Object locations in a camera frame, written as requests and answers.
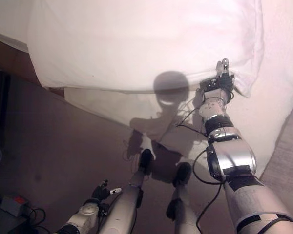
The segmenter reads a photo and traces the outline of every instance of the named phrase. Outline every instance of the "brown floor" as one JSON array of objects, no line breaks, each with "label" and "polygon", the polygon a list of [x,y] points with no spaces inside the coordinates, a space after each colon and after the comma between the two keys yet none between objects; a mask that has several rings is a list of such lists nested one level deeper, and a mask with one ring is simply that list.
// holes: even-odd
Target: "brown floor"
[{"label": "brown floor", "polygon": [[[0,195],[18,193],[34,206],[43,207],[47,212],[44,225],[55,231],[103,179],[109,179],[111,188],[127,183],[135,167],[135,162],[125,161],[123,155],[130,136],[127,127],[79,110],[58,95],[13,78],[0,165]],[[169,162],[169,157],[176,160],[175,155],[168,155],[160,161]],[[208,179],[205,169],[198,171]],[[173,186],[150,177],[143,190],[134,233],[173,233],[174,225],[165,215]],[[200,213],[217,188],[191,178],[188,190],[193,209]],[[292,197],[282,196],[293,209]],[[205,233],[234,233],[223,191],[201,225]]]}]

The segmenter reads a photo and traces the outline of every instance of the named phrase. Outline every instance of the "black tape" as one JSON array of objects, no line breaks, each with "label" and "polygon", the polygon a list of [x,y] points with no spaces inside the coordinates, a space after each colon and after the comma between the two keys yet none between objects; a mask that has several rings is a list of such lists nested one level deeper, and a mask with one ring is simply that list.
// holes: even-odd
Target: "black tape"
[{"label": "black tape", "polygon": [[58,234],[80,234],[78,228],[75,227],[74,225],[71,225],[71,224],[68,224],[68,225],[61,227],[61,229],[59,229],[56,233],[58,233]]},{"label": "black tape", "polygon": [[205,123],[206,135],[209,135],[217,128],[234,127],[233,123],[227,116],[215,116]]},{"label": "black tape", "polygon": [[241,229],[244,228],[246,225],[249,225],[250,223],[253,223],[259,220],[261,220],[259,215],[253,215],[251,217],[243,219],[243,221],[241,221],[239,225],[236,227],[236,232],[239,233],[239,231],[241,231]]},{"label": "black tape", "polygon": [[233,191],[237,191],[238,189],[243,188],[245,186],[263,186],[253,175],[241,175],[238,177],[230,177],[228,184],[233,189]]}]

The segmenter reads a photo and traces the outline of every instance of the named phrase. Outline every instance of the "white sheet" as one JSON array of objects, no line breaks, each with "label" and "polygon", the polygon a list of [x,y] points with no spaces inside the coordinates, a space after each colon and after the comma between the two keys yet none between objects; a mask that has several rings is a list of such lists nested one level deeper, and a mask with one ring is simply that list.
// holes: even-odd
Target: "white sheet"
[{"label": "white sheet", "polygon": [[[293,0],[264,0],[263,15],[266,46],[258,79],[250,98],[236,93],[227,108],[234,125],[257,157],[258,176],[272,156],[282,125],[293,107]],[[193,96],[194,92],[191,92],[188,99]],[[65,99],[79,108],[125,125],[129,125],[133,118],[156,119],[162,111],[155,95],[66,88]],[[170,125],[170,120],[162,120],[149,130],[143,125],[136,128],[159,139],[169,149],[194,159],[206,143],[187,129],[175,129],[172,127],[174,121]]]},{"label": "white sheet", "polygon": [[152,91],[171,70],[193,85],[229,57],[249,95],[263,54],[260,0],[35,0],[28,35],[46,87]]}]

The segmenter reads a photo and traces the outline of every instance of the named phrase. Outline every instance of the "white pillow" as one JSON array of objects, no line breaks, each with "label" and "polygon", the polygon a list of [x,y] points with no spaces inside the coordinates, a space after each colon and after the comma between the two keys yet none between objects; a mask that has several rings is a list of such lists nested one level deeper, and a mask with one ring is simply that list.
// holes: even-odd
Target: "white pillow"
[{"label": "white pillow", "polygon": [[[35,0],[28,48],[47,87],[153,91],[166,71],[193,85],[228,57],[248,95],[262,36],[260,0]],[[172,79],[167,88],[177,86]]]}]

